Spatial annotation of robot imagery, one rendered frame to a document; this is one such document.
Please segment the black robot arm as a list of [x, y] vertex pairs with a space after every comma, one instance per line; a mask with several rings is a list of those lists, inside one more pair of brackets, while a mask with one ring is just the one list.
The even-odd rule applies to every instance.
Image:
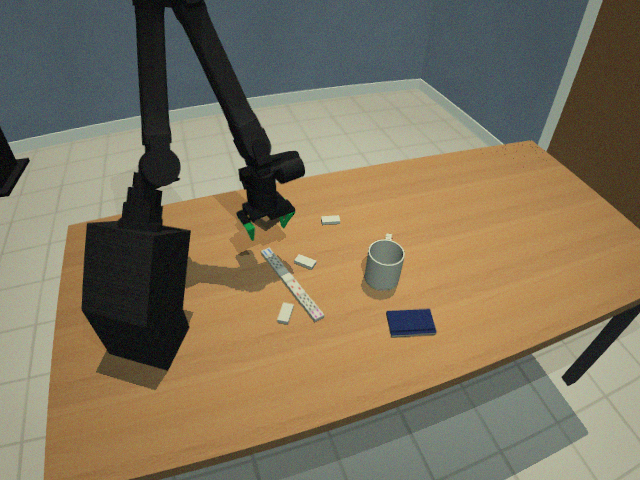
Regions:
[[[245, 160], [246, 167], [239, 169], [239, 179], [251, 207], [254, 208], [253, 191], [267, 195], [275, 190], [276, 180], [284, 184], [303, 177], [305, 167], [297, 151], [270, 155], [271, 143], [246, 99], [211, 22], [205, 1], [132, 0], [132, 3], [136, 16], [141, 132], [145, 153], [139, 160], [138, 172], [134, 172], [133, 187], [128, 187], [118, 228], [161, 232], [162, 191], [156, 189], [180, 180], [177, 178], [180, 161], [170, 150], [165, 7], [172, 8], [182, 24], [226, 117], [233, 142]], [[150, 151], [146, 143], [150, 143]]]

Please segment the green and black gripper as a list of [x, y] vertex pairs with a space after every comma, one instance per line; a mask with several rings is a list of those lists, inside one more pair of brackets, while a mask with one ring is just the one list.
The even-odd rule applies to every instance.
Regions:
[[[253, 190], [252, 190], [253, 191]], [[277, 196], [276, 196], [276, 193]], [[259, 194], [253, 191], [254, 208], [248, 202], [242, 204], [242, 209], [237, 211], [237, 217], [247, 230], [249, 237], [254, 241], [255, 227], [251, 223], [255, 220], [268, 216], [270, 220], [280, 219], [282, 228], [285, 228], [289, 220], [295, 214], [294, 206], [279, 192], [272, 191], [270, 194]], [[249, 217], [247, 216], [249, 215]], [[283, 220], [283, 216], [286, 215]]]

